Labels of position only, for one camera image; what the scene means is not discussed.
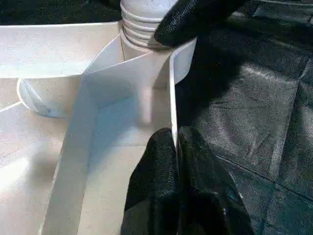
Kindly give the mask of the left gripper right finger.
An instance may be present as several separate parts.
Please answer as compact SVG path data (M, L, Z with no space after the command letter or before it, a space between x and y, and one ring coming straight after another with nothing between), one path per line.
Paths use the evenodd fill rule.
M183 180L183 235L252 235L251 220L234 179L201 134L178 133Z

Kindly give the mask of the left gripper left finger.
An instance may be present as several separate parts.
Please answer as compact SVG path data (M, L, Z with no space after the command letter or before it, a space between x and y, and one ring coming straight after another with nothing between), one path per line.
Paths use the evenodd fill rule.
M151 135L132 172L123 215L125 235L175 235L179 220L179 177L172 132Z

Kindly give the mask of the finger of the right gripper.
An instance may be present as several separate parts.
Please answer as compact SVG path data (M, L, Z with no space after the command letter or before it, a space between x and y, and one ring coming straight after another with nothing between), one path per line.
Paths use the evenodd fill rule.
M154 39L176 47L217 26L235 11L234 0L179 0L158 25Z

